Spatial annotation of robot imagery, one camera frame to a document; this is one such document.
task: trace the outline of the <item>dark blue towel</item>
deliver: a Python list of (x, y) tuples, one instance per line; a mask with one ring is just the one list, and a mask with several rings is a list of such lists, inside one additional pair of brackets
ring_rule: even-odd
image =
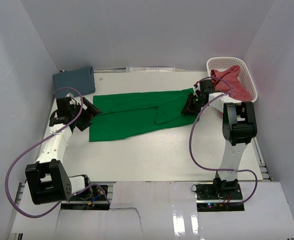
[[(55, 94), (57, 89), (63, 87), (74, 88), (78, 90), (81, 95), (92, 94), (96, 91), (93, 68), (91, 66), (54, 74), (53, 79), (53, 94)], [(68, 93), (72, 93), (75, 97), (79, 96), (76, 92), (66, 89), (59, 91), (56, 97), (64, 98)]]

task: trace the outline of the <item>blue wire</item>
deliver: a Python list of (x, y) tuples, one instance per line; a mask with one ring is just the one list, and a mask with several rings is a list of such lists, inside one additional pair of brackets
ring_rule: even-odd
[(97, 195), (94, 199), (92, 199), (92, 203), (95, 201), (95, 200), (97, 200), (98, 199), (98, 197), (99, 197), (99, 195)]

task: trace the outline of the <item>folded green cloth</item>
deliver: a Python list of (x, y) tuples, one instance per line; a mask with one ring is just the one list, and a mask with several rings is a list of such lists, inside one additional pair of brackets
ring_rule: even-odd
[(189, 93), (193, 93), (192, 88), (94, 96), (94, 106), (103, 113), (93, 118), (89, 141), (119, 140), (189, 125), (196, 116), (180, 113)]

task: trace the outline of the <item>folded blue cloth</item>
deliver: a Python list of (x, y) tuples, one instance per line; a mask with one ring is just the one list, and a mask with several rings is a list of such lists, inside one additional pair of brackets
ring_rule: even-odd
[[(91, 66), (84, 67), (78, 70), (63, 71), (53, 75), (54, 89), (56, 90), (63, 87), (70, 87), (78, 90), (81, 95), (92, 94), (96, 91), (95, 79), (93, 77), (93, 68)], [(61, 90), (57, 94), (57, 98), (64, 98), (68, 93), (72, 93), (75, 97), (79, 95), (72, 90)]]

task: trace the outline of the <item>plastic basket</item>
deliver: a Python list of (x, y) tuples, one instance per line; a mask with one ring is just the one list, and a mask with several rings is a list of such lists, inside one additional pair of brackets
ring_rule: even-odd
[[(245, 62), (236, 57), (213, 57), (207, 61), (207, 71), (210, 76), (210, 72), (212, 69), (218, 71), (224, 71), (231, 66), (238, 65), (240, 66), (240, 73), (238, 76), (239, 81), (243, 85), (243, 87), (250, 93), (252, 102), (257, 100), (257, 90), (255, 84), (253, 83), (252, 77), (250, 75), (249, 69)], [(220, 93), (213, 93), (209, 96), (209, 100), (218, 96)], [(229, 96), (223, 96), (220, 99), (214, 101), (210, 104), (212, 107), (215, 107), (219, 111), (223, 112), (223, 104), (224, 103), (240, 103), (241, 101), (235, 100)]]

